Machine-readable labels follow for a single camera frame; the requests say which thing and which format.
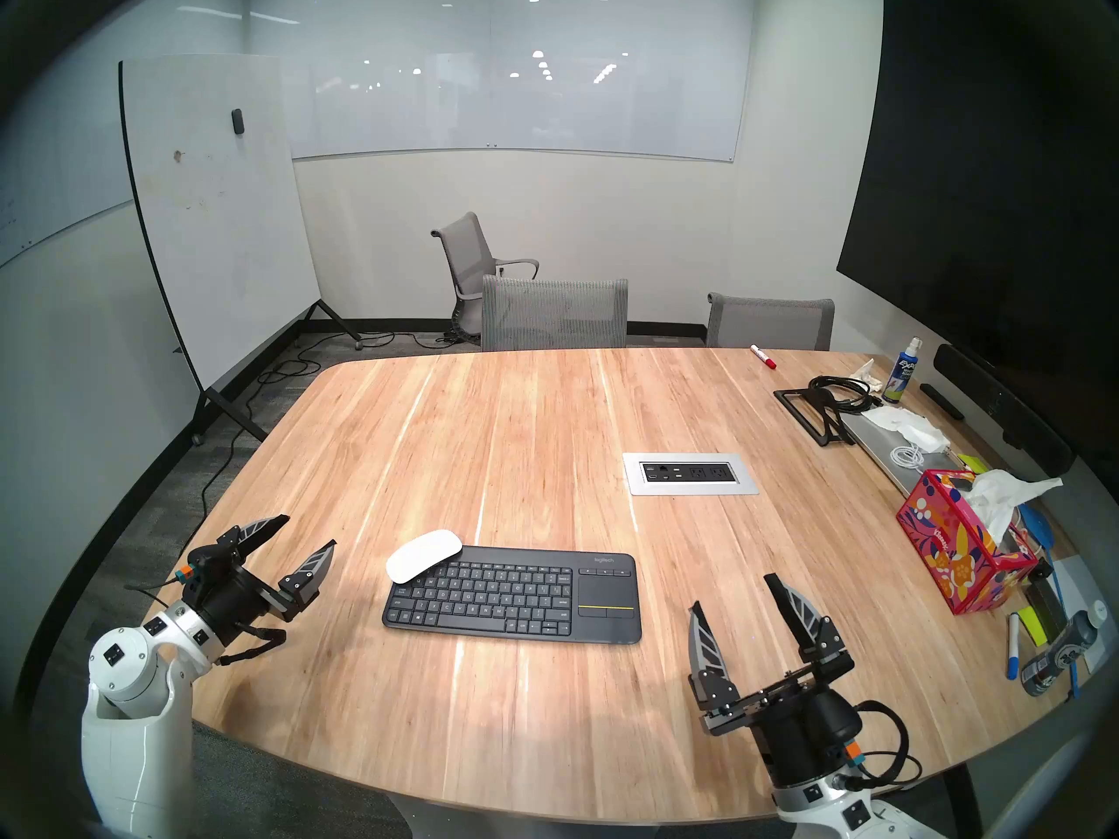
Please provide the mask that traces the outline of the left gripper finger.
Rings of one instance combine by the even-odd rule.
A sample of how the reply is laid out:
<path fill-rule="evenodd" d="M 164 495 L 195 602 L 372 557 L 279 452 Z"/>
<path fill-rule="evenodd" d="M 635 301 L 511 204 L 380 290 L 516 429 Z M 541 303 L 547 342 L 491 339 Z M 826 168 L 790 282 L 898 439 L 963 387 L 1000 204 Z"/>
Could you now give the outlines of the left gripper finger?
<path fill-rule="evenodd" d="M 329 573 L 336 548 L 337 543 L 328 541 L 305 558 L 294 573 L 281 579 L 280 602 L 282 611 L 280 619 L 293 621 L 297 615 L 304 612 L 316 601 Z"/>
<path fill-rule="evenodd" d="M 288 515 L 262 518 L 246 526 L 233 526 L 218 538 L 218 547 L 232 564 L 244 565 L 250 554 L 269 543 L 290 521 Z"/>

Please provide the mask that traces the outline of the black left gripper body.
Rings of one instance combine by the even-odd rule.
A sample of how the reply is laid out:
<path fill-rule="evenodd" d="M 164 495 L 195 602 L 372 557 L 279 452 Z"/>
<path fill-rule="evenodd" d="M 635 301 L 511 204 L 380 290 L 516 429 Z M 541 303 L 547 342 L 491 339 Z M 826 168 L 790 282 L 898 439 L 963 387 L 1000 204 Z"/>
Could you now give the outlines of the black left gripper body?
<path fill-rule="evenodd" d="M 260 650 L 274 649 L 286 641 L 286 631 L 258 628 L 254 623 L 270 611 L 265 585 L 242 568 L 257 546 L 206 545 L 188 552 L 182 568 L 181 598 L 210 629 L 220 645 L 229 647 L 241 634 L 258 638 Z"/>

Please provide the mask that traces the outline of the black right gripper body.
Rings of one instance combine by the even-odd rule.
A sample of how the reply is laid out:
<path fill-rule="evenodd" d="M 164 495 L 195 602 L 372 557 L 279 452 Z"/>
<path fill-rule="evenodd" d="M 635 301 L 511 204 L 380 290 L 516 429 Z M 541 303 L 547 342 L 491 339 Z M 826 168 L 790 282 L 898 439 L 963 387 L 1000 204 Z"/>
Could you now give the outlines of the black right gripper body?
<path fill-rule="evenodd" d="M 752 732 L 774 785 L 800 785 L 861 765 L 856 737 L 859 711 L 833 681 L 854 669 L 852 658 L 815 662 L 747 697 L 740 697 L 725 669 L 699 670 L 699 708 L 706 732 Z"/>

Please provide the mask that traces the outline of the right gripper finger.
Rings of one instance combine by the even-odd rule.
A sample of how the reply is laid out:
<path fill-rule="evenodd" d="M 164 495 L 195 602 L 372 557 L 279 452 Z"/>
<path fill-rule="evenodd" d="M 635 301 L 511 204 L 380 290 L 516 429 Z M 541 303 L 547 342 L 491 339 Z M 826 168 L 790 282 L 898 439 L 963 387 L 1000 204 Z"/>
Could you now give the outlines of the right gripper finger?
<path fill-rule="evenodd" d="M 692 668 L 688 681 L 700 711 L 731 713 L 740 695 L 730 680 L 720 645 L 699 603 L 694 603 L 689 610 L 688 658 Z"/>
<path fill-rule="evenodd" d="M 818 612 L 803 594 L 786 584 L 775 573 L 765 583 L 777 609 L 792 632 L 798 653 L 816 679 L 838 679 L 853 670 L 853 658 L 836 624 Z"/>

